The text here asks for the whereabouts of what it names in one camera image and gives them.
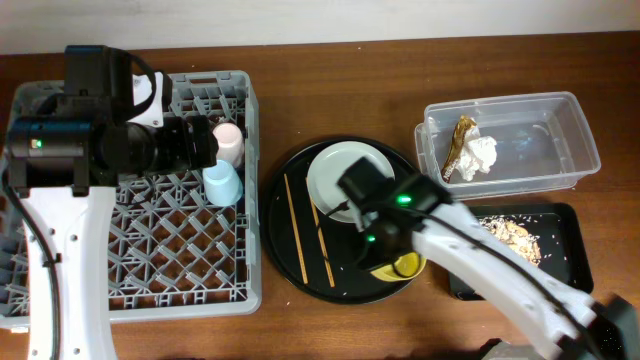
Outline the yellow bowl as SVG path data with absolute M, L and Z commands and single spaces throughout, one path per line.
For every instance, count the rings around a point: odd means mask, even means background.
M 408 281 L 417 277 L 425 268 L 427 260 L 412 252 L 399 257 L 395 262 L 372 270 L 371 274 L 384 282 Z

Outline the pink cup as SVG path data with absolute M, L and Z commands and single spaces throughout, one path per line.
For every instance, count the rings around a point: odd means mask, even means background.
M 234 123 L 220 123 L 212 131 L 218 142 L 217 160 L 223 160 L 234 168 L 242 165 L 244 156 L 244 137 Z

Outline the blue cup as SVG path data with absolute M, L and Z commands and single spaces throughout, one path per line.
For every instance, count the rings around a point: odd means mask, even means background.
M 224 160 L 202 169 L 207 200 L 218 207 L 235 205 L 242 197 L 243 185 L 235 168 Z

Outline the grey plate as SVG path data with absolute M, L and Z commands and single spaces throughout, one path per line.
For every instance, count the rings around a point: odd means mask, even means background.
M 379 150 L 371 145 L 358 141 L 343 141 L 330 145 L 322 150 L 311 162 L 307 173 L 308 189 L 315 206 L 330 219 L 342 223 L 354 223 L 350 204 L 346 210 L 329 214 L 347 200 L 337 186 L 338 179 L 346 169 L 360 158 L 365 157 L 388 178 L 395 173 L 391 163 Z

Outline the brown food wrapper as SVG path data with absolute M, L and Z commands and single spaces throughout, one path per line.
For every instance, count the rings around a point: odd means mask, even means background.
M 478 128 L 475 120 L 470 116 L 462 115 L 454 128 L 448 155 L 441 169 L 441 177 L 446 183 L 450 182 L 464 145 L 477 136 Z

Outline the white tissue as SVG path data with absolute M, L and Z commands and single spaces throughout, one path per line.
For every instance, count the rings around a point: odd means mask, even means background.
M 482 136 L 477 127 L 467 130 L 455 169 L 463 180 L 470 182 L 477 172 L 488 174 L 497 160 L 497 141 Z

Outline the rice and mushroom leftovers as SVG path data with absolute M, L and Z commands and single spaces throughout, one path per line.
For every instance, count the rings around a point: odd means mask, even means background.
M 555 214 L 512 214 L 478 217 L 482 227 L 536 267 L 551 261 L 569 263 L 561 241 L 561 219 Z

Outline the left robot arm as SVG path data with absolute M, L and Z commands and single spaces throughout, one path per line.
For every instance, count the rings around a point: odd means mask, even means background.
M 120 179 L 216 162 L 206 117 L 164 117 L 171 90 L 131 53 L 70 45 L 62 91 L 10 125 L 3 189 L 29 240 L 32 358 L 115 357 L 107 244 Z

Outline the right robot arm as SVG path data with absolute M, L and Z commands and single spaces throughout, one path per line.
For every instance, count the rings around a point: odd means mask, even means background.
M 363 268 L 416 253 L 445 268 L 505 315 L 544 359 L 636 359 L 635 308 L 601 304 L 518 256 L 429 177 L 384 176 L 361 158 L 339 177 L 364 237 Z

